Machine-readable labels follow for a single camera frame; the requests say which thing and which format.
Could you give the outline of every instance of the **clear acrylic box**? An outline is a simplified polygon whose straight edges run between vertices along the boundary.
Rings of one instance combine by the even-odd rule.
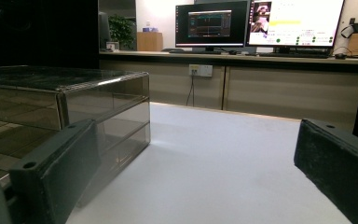
[[[95,119],[103,161],[89,201],[150,143],[146,72],[0,67],[0,184],[7,170],[63,127]]]

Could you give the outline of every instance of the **power outlet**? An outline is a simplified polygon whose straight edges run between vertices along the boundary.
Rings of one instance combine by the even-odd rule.
[[[213,67],[206,64],[191,64],[188,67],[188,74],[195,77],[211,77]]]

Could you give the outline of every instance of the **white wall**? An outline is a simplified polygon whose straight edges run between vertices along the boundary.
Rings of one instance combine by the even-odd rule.
[[[136,0],[136,23],[138,32],[150,21],[151,26],[157,27],[163,36],[163,48],[174,48],[175,43],[175,6],[193,4],[194,0]],[[349,39],[340,35],[340,31],[349,25],[350,18],[358,22],[358,0],[346,0],[338,27],[335,49],[347,47]],[[346,52],[338,49],[335,53]]]
[[[194,0],[136,0],[136,26],[138,32],[146,27],[157,27],[162,33],[163,48],[175,47],[175,6],[193,4]]]

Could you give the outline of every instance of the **white tabletop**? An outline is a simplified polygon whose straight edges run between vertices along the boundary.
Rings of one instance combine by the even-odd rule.
[[[67,223],[350,223],[294,166],[300,120],[150,111],[150,146]]]

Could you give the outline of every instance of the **green plant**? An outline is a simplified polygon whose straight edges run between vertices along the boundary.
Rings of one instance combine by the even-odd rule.
[[[118,42],[120,48],[133,49],[131,44],[135,37],[132,35],[131,21],[117,14],[109,16],[109,29],[112,41]]]

